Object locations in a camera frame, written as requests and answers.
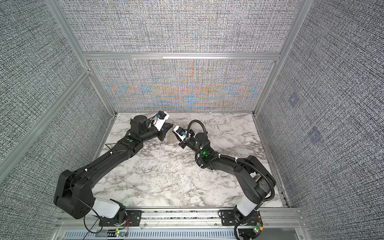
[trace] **wire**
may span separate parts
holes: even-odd
[[[93,226],[95,226],[96,222],[97,222],[98,219],[96,219],[95,223],[92,225],[91,229],[93,228]],[[89,231],[85,234],[85,236],[83,237],[83,240],[85,239],[85,237],[88,235]]]
[[[227,156],[227,155],[221,155],[220,158],[226,158],[226,159],[235,161],[235,159],[233,157]],[[242,161],[242,160],[238,160],[238,159],[237,159],[237,162],[249,166],[250,168],[255,170],[255,172],[260,174],[262,178],[264,178],[264,180],[266,181],[266,183],[269,186],[269,189],[271,190],[271,195],[269,197],[263,199],[264,202],[269,201],[269,200],[271,200],[272,198],[275,197],[275,189],[273,187],[273,184],[271,183],[271,181],[269,180],[269,178],[267,176],[265,176],[262,172],[260,172],[253,164],[250,164],[248,162],[245,162],[245,161]]]
[[[257,204],[257,206],[245,217],[243,218],[241,221],[239,221],[235,227],[233,228],[233,232],[235,234],[235,237],[237,240],[240,240],[238,234],[237,234],[237,227],[242,224],[243,222],[247,221],[248,219],[250,219],[252,217],[253,214],[255,214],[255,212],[257,211],[257,209],[259,209],[259,207],[263,204],[263,202],[260,202],[259,204]]]
[[[192,120],[189,124],[188,124],[188,128],[187,128],[187,132],[185,133],[185,135],[188,137],[189,136],[189,130],[191,129],[191,126],[193,123],[197,122],[198,124],[200,124],[200,126],[202,127],[203,129],[203,132],[204,132],[204,141],[203,143],[201,144],[201,146],[204,146],[205,144],[205,140],[207,139],[207,131],[205,130],[205,126],[202,122],[200,122],[199,120]]]
[[[103,222],[101,220],[101,217],[99,216],[99,214],[91,207],[89,206],[88,204],[86,204],[85,202],[83,202],[78,196],[76,196],[76,194],[73,192],[73,188],[72,188],[72,182],[73,180],[75,180],[75,178],[77,178],[80,174],[84,173],[85,171],[79,173],[78,175],[76,175],[70,182],[70,189],[71,189],[71,192],[72,192],[72,195],[74,195],[80,202],[82,202],[84,205],[86,205],[87,207],[89,207],[94,213],[96,213],[97,217],[99,218],[100,222],[101,222],[101,229],[98,231],[98,232],[91,232],[90,229],[87,228],[87,225],[85,224],[85,216],[84,216],[84,227],[88,230],[88,232],[90,233],[99,233],[103,230]]]
[[[126,223],[125,224],[127,224],[127,233],[128,233],[128,225],[129,225],[129,221],[131,220],[131,218],[130,217],[128,217],[127,218],[127,221],[126,221]]]
[[[115,142],[115,143],[106,143],[105,146],[107,146],[110,150],[112,150],[108,145],[113,145],[113,144],[117,144],[117,142]]]

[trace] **ventilation grille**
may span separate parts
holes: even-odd
[[[68,229],[64,240],[83,239],[87,230]],[[126,239],[233,239],[233,229],[130,229]],[[85,239],[106,239],[89,233]]]

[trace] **small object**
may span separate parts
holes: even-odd
[[[261,225],[261,223],[256,223],[256,226],[253,228],[253,232],[254,233],[259,233],[260,231],[263,231],[263,227]]]
[[[155,123],[155,127],[160,131],[163,127],[163,124],[168,118],[169,114],[167,112],[159,111],[157,114],[157,121]]]
[[[159,111],[157,113],[157,118],[163,120],[167,116],[167,112]]]

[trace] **black cable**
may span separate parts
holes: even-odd
[[[200,166],[200,168],[201,168],[201,169],[205,169],[205,168],[207,168],[207,167],[211,164],[211,162],[215,161],[216,159],[219,159],[219,157],[214,157],[214,158],[212,158],[212,159],[209,160],[209,162],[207,162],[205,165]]]
[[[239,221],[235,227],[233,228],[233,232],[235,233],[235,237],[237,240],[240,240],[240,238],[238,237],[237,235],[237,227],[242,224],[243,222],[247,221],[249,218],[252,217],[253,214],[255,214],[255,212],[257,211],[257,209],[259,209],[259,207],[263,204],[263,202],[260,202],[259,204],[257,204],[257,206],[251,211],[251,213],[249,213],[245,218],[243,218],[241,221]]]
[[[93,228],[93,226],[95,226],[96,222],[97,222],[98,219],[96,219],[95,223],[92,225],[91,229]],[[85,237],[88,235],[89,231],[85,234],[85,236],[83,237],[83,240],[85,239]]]
[[[73,189],[72,189],[72,182],[73,180],[75,180],[75,178],[77,178],[80,174],[84,173],[85,171],[79,173],[78,175],[76,175],[70,182],[70,189],[71,189],[71,192],[72,192],[72,195],[74,195],[80,202],[82,202],[84,205],[86,205],[87,207],[89,207],[94,213],[96,213],[97,217],[99,218],[100,222],[101,222],[101,229],[100,231],[98,232],[92,232],[90,229],[87,228],[87,225],[85,224],[85,216],[84,216],[84,227],[88,230],[88,232],[90,233],[99,233],[103,230],[103,222],[101,221],[101,217],[99,216],[99,214],[91,207],[89,206],[88,204],[86,204],[85,202],[83,202],[78,196],[76,196],[76,194],[73,192]]]
[[[204,124],[202,123],[202,122],[200,122],[199,120],[192,120],[192,121],[190,121],[190,123],[188,124],[188,128],[187,128],[187,132],[185,133],[185,135],[188,137],[189,136],[189,131],[190,131],[190,129],[191,129],[191,126],[192,126],[192,124],[193,123],[195,123],[195,122],[197,122],[198,124],[200,124],[200,126],[201,126],[201,128],[203,129],[203,133],[204,133],[204,141],[203,141],[203,143],[201,144],[201,146],[202,147],[204,147],[204,144],[205,144],[205,140],[207,139],[207,131],[206,131],[206,129],[205,129],[205,126],[204,126]],[[200,153],[200,151],[202,150],[202,147],[195,153],[195,162],[196,162],[196,164],[199,166],[199,167],[201,167],[200,165],[199,165],[199,161],[198,161],[198,154]]]
[[[207,139],[207,131],[205,130],[205,126],[202,122],[200,122],[199,120],[192,120],[189,124],[188,124],[188,128],[187,128],[187,132],[185,133],[185,135],[188,137],[189,136],[189,131],[191,129],[191,126],[193,123],[197,122],[198,124],[200,124],[200,126],[202,127],[203,129],[203,133],[204,133],[204,141],[203,143],[201,144],[201,146],[204,146],[205,144],[205,140]]]
[[[265,176],[264,174],[262,174],[253,164],[250,164],[250,163],[242,161],[242,160],[236,160],[235,158],[233,158],[231,156],[227,156],[227,155],[221,155],[220,158],[226,158],[226,159],[229,159],[229,160],[237,161],[237,162],[242,163],[244,165],[247,165],[250,168],[252,168],[253,170],[255,170],[255,172],[257,172],[258,174],[261,175],[262,178],[264,178],[264,180],[266,181],[266,183],[269,186],[269,189],[271,190],[271,195],[269,197],[265,198],[263,201],[266,202],[266,201],[269,201],[272,198],[274,198],[274,196],[275,196],[275,189],[273,188],[273,184],[271,183],[269,178],[267,176]]]
[[[108,145],[113,145],[113,144],[117,144],[117,142],[115,142],[115,143],[106,143],[105,146],[107,146],[110,150],[112,150]]]

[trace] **gray fabric wall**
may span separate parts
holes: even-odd
[[[53,204],[58,177],[92,161],[109,119],[90,80],[84,80],[0,185],[0,239],[50,237],[62,212]]]
[[[0,2],[0,161],[83,70],[44,0]],[[85,79],[0,183],[0,239],[49,239],[59,174],[92,158],[110,115]]]
[[[280,52],[301,0],[59,0],[85,51]]]
[[[0,162],[82,71],[44,0],[0,2]]]
[[[252,111],[268,60],[91,60],[116,110]]]
[[[384,4],[316,0],[258,115],[313,239],[383,239]]]

